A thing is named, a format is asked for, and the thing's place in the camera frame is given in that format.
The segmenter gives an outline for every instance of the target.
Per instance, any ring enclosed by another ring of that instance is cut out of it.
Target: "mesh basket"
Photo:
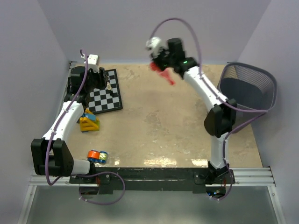
[[[276,101],[277,84],[274,76],[243,63],[226,65],[217,89],[228,99],[234,98],[237,107],[244,110],[270,110]],[[258,113],[237,111],[234,127],[257,115]]]

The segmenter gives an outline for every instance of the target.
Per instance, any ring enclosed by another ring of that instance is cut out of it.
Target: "chessboard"
[[[91,101],[88,109],[93,114],[106,113],[122,109],[121,92],[118,84],[116,69],[106,70],[112,87],[113,94],[110,91],[94,89],[90,93]]]

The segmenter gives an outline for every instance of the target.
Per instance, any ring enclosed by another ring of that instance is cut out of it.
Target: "blurred red object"
[[[155,63],[150,63],[149,64],[150,69],[152,69],[153,71],[156,71],[161,77],[165,78],[170,85],[174,85],[175,82],[172,80],[172,78],[170,77],[170,73],[167,69],[165,69],[164,71],[161,71]]]

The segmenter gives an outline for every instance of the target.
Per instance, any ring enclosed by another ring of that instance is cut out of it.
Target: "white wall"
[[[33,168],[30,143],[54,121],[67,60],[36,0],[2,1],[0,21],[0,223],[12,224]]]
[[[299,221],[299,1],[272,0],[239,61],[272,73],[277,105],[254,125],[264,166],[271,165],[288,224]]]
[[[84,46],[105,62],[148,62],[145,42],[164,19],[181,17],[198,34],[206,63],[237,60],[270,0],[38,0],[68,59]],[[178,22],[161,38],[182,37],[188,55],[193,40]]]

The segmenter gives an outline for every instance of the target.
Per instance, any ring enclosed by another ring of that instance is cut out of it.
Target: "table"
[[[195,90],[172,74],[176,84],[152,72],[146,64],[101,64],[116,68],[123,109],[97,115],[100,130],[81,133],[75,125],[67,142],[76,159],[95,149],[108,152],[109,167],[204,167],[211,140],[203,121],[207,110]],[[224,65],[204,65],[217,85]],[[262,167],[251,126],[229,140],[231,167]]]

